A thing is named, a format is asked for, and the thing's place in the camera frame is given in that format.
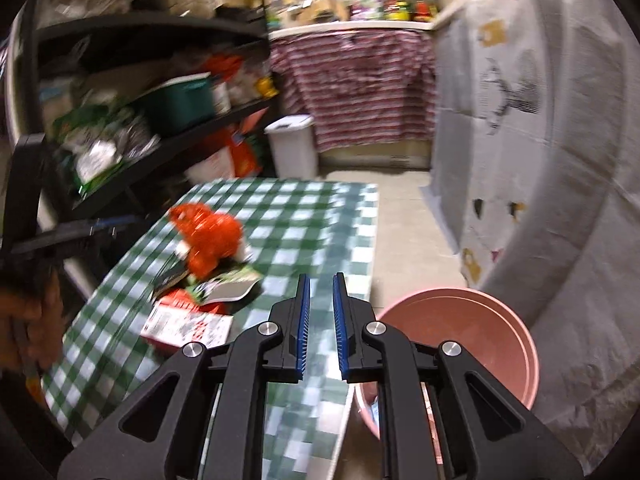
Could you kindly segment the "person left hand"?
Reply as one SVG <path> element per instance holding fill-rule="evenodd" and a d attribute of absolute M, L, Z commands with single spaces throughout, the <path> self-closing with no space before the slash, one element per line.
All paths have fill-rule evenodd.
<path fill-rule="evenodd" d="M 53 271 L 44 292 L 35 298 L 1 289 L 1 369 L 22 370 L 22 356 L 28 356 L 42 370 L 50 368 L 62 352 L 65 320 L 60 280 Z M 13 321 L 26 328 L 26 341 L 13 336 Z"/>

